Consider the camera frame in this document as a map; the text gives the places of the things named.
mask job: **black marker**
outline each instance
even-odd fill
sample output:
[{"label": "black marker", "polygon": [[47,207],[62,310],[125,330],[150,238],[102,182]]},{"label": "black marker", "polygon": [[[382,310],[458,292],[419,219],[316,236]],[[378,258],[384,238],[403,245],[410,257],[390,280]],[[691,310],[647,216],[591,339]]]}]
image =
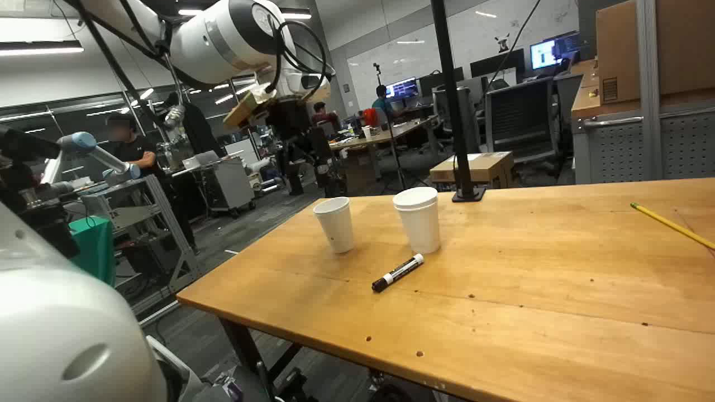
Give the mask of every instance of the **black marker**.
[{"label": "black marker", "polygon": [[382,292],[387,286],[399,282],[399,276],[412,272],[417,266],[421,266],[424,257],[421,254],[412,254],[410,258],[406,258],[401,266],[393,268],[390,272],[387,272],[384,276],[379,276],[378,282],[372,282],[372,292]]}]

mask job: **cardboard box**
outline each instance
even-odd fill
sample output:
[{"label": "cardboard box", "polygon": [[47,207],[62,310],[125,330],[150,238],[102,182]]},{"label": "cardboard box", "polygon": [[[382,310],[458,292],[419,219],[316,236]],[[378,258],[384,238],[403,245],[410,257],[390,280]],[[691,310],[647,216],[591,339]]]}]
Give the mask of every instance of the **cardboard box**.
[{"label": "cardboard box", "polygon": [[[661,94],[715,89],[715,0],[657,0]],[[637,101],[639,36],[634,0],[599,9],[597,48],[603,102]]]}]

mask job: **table top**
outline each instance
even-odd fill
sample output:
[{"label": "table top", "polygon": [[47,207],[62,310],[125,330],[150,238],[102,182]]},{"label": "table top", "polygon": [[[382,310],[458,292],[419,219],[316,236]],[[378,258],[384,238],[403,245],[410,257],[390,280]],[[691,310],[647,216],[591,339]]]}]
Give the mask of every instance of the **table top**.
[{"label": "table top", "polygon": [[[396,138],[410,133],[412,130],[430,122],[434,118],[412,118],[412,120],[403,120],[393,125],[393,133]],[[379,143],[389,143],[389,131],[382,130],[378,133],[372,133],[370,138],[353,138],[353,140],[344,140],[344,143],[330,143],[330,150],[359,150],[359,147],[370,147],[370,146],[379,146]]]},{"label": "table top", "polygon": [[443,247],[410,249],[390,196],[350,199],[354,249],[310,207],[178,300],[466,399],[715,399],[715,178],[439,195]]},{"label": "table top", "polygon": [[[597,75],[594,61],[582,61],[573,65],[571,72],[582,74],[580,88],[571,104],[571,118],[631,113],[640,109],[639,101],[626,101],[626,102],[611,102],[611,104],[600,102],[600,81]],[[713,102],[713,101],[715,101],[715,89],[661,96],[664,108],[676,108],[688,102]]]},{"label": "table top", "polygon": [[[429,169],[429,178],[438,182],[454,182],[454,159],[449,156]],[[504,167],[514,166],[512,151],[488,151],[488,155],[468,155],[470,180],[493,180],[499,173],[499,163]]]}]

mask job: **computer monitor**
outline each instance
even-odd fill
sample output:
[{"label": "computer monitor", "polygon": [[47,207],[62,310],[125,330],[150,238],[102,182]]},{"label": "computer monitor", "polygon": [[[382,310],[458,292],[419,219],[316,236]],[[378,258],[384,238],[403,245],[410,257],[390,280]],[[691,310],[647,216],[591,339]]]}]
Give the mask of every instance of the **computer monitor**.
[{"label": "computer monitor", "polygon": [[470,79],[491,75],[493,72],[502,72],[502,69],[516,69],[516,79],[520,81],[520,75],[525,72],[523,48],[514,48],[508,53],[482,58],[482,61],[470,62],[468,66],[470,66]]},{"label": "computer monitor", "polygon": [[[454,69],[454,79],[456,81],[465,81],[465,72],[462,72],[462,66],[456,66]],[[421,75],[419,79],[419,92],[421,92],[421,96],[430,96],[430,89],[434,88],[444,88],[444,74],[429,74],[429,75]]]},{"label": "computer monitor", "polygon": [[556,39],[532,44],[532,69],[545,69],[545,66],[558,65],[553,46],[556,46]]},{"label": "computer monitor", "polygon": [[564,61],[575,61],[580,53],[580,39],[575,32],[546,38],[543,43],[532,44],[532,69],[550,69],[558,66]]},{"label": "computer monitor", "polygon": [[419,88],[417,88],[417,81],[412,79],[387,85],[387,99],[390,101],[408,101],[416,96],[419,96]]}]

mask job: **paper cup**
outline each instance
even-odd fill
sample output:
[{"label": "paper cup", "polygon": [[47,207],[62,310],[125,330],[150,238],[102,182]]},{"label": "paper cup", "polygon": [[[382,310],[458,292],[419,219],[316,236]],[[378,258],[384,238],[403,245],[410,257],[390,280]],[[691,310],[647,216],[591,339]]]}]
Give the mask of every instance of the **paper cup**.
[{"label": "paper cup", "polygon": [[322,232],[325,235],[333,252],[353,249],[353,219],[350,219],[350,201],[346,196],[323,199],[312,207]]},{"label": "paper cup", "polygon": [[439,247],[438,191],[434,188],[410,188],[393,196],[401,230],[412,252]]}]

